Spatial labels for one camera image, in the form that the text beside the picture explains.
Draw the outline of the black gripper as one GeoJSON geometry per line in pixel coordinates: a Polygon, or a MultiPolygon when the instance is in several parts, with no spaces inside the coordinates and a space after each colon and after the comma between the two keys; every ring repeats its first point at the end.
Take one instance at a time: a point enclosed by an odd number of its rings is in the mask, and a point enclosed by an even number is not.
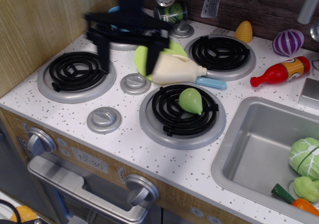
{"type": "Polygon", "coordinates": [[[110,42],[146,46],[148,48],[146,75],[153,72],[160,52],[169,48],[168,33],[172,25],[146,14],[144,4],[145,0],[118,0],[120,10],[116,13],[98,12],[84,15],[87,21],[86,36],[97,46],[101,69],[105,74],[109,73],[110,42]],[[150,35],[129,34],[121,31],[99,31],[93,28],[96,23],[111,25],[115,22],[116,17],[120,20],[118,26],[129,31],[148,30],[150,35]]]}

